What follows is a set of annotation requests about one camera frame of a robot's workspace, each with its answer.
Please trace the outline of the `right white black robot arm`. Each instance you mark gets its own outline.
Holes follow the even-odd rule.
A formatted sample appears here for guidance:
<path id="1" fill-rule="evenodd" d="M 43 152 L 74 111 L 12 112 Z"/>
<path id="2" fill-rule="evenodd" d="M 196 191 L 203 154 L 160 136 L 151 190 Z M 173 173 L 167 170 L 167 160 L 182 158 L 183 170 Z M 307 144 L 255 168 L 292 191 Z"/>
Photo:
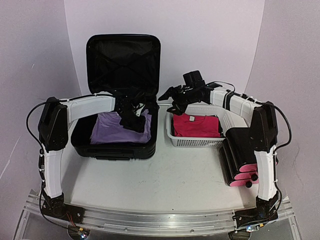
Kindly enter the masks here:
<path id="1" fill-rule="evenodd" d="M 204 102 L 239 115 L 249 123 L 249 149 L 253 151 L 257 161 L 259 188 L 256 207 L 238 210 L 234 220 L 238 229 L 266 224 L 278 217 L 278 209 L 282 202 L 282 192 L 277 185 L 276 153 L 278 123 L 276 112 L 284 113 L 271 102 L 259 102 L 247 95 L 240 95 L 234 90 L 224 88 L 223 82 L 213 81 L 170 87 L 159 101 L 172 98 L 172 113 L 182 114 L 187 106 Z"/>

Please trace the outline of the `purple cloth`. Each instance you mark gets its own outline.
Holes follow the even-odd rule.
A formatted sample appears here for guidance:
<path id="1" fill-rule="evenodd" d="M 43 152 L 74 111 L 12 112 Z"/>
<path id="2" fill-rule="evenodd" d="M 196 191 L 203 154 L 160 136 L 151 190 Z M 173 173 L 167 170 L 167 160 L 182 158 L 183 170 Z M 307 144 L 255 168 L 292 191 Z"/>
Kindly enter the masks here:
<path id="1" fill-rule="evenodd" d="M 90 136 L 90 144 L 147 143 L 151 139 L 152 115 L 146 109 L 141 117 L 146 120 L 144 132 L 136 132 L 120 125 L 121 117 L 116 112 L 99 113 Z"/>

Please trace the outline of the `black ribbed hard-shell suitcase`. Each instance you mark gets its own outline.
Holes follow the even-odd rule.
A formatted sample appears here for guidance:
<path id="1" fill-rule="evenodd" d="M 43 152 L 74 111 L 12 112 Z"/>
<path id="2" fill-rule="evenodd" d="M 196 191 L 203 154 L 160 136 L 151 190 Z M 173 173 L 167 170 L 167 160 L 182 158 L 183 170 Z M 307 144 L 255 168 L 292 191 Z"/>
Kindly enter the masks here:
<path id="1" fill-rule="evenodd" d="M 115 102 L 141 100 L 151 111 L 151 139 L 146 143 L 90 144 L 96 114 L 77 121 L 71 144 L 82 157 L 99 160 L 145 160 L 156 151 L 158 112 L 156 96 L 160 77 L 160 40 L 147 34 L 100 34 L 86 44 L 87 81 L 90 92 L 108 92 Z"/>

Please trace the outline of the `pink drawer black knob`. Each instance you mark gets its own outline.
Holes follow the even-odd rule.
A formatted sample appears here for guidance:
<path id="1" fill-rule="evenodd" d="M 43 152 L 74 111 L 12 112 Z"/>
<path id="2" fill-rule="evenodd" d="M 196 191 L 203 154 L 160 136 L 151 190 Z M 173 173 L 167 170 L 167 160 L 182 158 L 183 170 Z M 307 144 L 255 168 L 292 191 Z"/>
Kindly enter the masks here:
<path id="1" fill-rule="evenodd" d="M 242 187 L 251 188 L 252 185 L 259 183 L 258 173 L 255 171 L 252 172 L 241 172 L 236 176 L 232 177 L 226 175 L 224 177 L 225 183 L 230 187 Z"/>

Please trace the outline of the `black pouch with pink end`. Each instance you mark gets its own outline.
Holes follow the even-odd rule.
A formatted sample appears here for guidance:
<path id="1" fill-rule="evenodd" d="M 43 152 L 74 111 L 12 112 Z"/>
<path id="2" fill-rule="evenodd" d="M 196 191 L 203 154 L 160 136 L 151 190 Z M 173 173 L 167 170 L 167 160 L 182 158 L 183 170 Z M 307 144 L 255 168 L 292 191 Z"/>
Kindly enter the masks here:
<path id="1" fill-rule="evenodd" d="M 223 147 L 230 149 L 236 166 L 256 163 L 254 149 L 250 144 L 248 127 L 233 127 L 226 131 Z"/>

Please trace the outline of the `white perforated plastic basket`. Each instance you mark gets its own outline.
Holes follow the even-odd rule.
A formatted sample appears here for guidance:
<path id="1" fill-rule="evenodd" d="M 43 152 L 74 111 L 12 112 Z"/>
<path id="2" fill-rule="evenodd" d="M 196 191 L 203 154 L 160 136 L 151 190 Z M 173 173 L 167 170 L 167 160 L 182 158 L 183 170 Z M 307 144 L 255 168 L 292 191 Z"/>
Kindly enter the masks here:
<path id="1" fill-rule="evenodd" d="M 248 125 L 245 120 L 220 106 L 191 104 L 187 107 L 187 115 L 197 116 L 214 116 L 217 117 L 222 128 L 221 137 L 184 137 L 174 136 L 174 126 L 172 113 L 166 113 L 166 133 L 171 139 L 174 147 L 185 148 L 220 148 L 223 140 L 226 138 L 227 130 L 231 128 L 246 128 Z"/>

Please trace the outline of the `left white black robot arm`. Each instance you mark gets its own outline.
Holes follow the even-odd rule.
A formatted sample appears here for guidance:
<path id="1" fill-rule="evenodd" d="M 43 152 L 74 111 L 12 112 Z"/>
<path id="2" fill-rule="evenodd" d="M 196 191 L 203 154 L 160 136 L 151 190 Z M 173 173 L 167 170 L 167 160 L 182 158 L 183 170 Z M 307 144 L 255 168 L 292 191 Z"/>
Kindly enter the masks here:
<path id="1" fill-rule="evenodd" d="M 57 99 L 50 97 L 31 109 L 42 107 L 35 137 L 40 146 L 38 171 L 41 178 L 40 195 L 44 203 L 40 206 L 43 215 L 57 219 L 67 218 L 71 213 L 79 215 L 83 208 L 65 203 L 61 183 L 61 163 L 64 148 L 69 141 L 69 128 L 73 122 L 95 114 L 116 112 L 120 125 L 142 133 L 147 118 L 142 112 L 145 104 L 133 104 L 132 98 L 116 97 L 108 92 L 82 95 L 74 98 Z"/>

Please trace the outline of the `red cloth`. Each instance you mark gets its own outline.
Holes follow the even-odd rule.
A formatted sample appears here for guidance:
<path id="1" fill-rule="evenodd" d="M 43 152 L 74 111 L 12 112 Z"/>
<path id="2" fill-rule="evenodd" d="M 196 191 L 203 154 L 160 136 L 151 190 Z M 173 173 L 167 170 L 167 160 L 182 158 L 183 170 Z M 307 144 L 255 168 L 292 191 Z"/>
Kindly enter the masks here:
<path id="1" fill-rule="evenodd" d="M 175 137 L 220 138 L 219 118 L 214 115 L 173 115 Z"/>

